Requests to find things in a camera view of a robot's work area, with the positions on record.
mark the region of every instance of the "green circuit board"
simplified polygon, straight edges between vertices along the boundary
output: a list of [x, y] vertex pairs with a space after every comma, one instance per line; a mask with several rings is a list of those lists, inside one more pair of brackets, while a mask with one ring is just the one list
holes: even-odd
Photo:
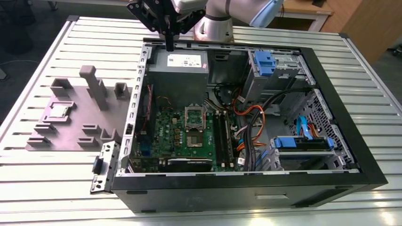
[[[236, 171], [236, 166], [222, 167], [216, 164], [212, 113], [206, 113], [204, 118], [203, 131], [196, 129], [186, 131], [184, 111], [158, 112], [150, 155], [132, 158], [134, 164], [142, 167], [143, 172], [158, 172], [160, 158], [207, 158], [212, 160], [212, 171]], [[139, 151], [147, 148], [142, 144], [138, 146]]]
[[[192, 144], [202, 144], [202, 146], [188, 147]], [[214, 126], [210, 113], [206, 114], [203, 132], [187, 132], [184, 129], [184, 112], [159, 112], [151, 156], [207, 157], [215, 160]]]

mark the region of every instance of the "blue plastic latch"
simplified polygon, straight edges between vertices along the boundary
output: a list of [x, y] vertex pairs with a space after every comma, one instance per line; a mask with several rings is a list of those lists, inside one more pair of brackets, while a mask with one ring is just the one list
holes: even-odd
[[297, 142], [293, 137], [281, 137], [282, 147], [297, 147]]
[[274, 139], [274, 144], [275, 144], [274, 148], [282, 147], [281, 140], [278, 138]]
[[297, 147], [297, 142], [293, 137], [279, 137], [274, 139], [275, 148]]
[[329, 148], [333, 150], [335, 147], [333, 138], [330, 138], [330, 137], [327, 138], [327, 143], [329, 143]]
[[273, 58], [271, 53], [267, 51], [255, 51], [254, 62], [259, 70], [259, 75], [270, 77], [277, 68], [277, 61]]

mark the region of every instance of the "side panel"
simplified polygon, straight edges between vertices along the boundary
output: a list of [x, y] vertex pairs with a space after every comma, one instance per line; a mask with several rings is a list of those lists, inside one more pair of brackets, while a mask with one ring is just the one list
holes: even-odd
[[134, 212], [252, 210], [317, 206], [361, 186], [282, 186], [116, 191]]

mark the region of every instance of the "wooden desk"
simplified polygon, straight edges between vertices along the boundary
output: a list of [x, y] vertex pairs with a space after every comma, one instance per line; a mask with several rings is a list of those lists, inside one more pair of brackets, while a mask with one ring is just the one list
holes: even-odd
[[[311, 0], [287, 0], [283, 4], [283, 17], [314, 20], [309, 31], [319, 32], [327, 17], [334, 14], [334, 11], [327, 3], [325, 3], [322, 8], [311, 5], [311, 3]], [[282, 10], [281, 8], [277, 17], [282, 16]]]

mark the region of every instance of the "blue cable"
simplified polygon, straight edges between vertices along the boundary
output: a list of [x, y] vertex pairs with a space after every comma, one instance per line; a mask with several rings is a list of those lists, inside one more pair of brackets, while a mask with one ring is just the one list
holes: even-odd
[[297, 135], [301, 135], [301, 129], [303, 129], [305, 136], [309, 140], [313, 140], [313, 136], [309, 133], [307, 129], [307, 119], [305, 116], [298, 116], [297, 118]]

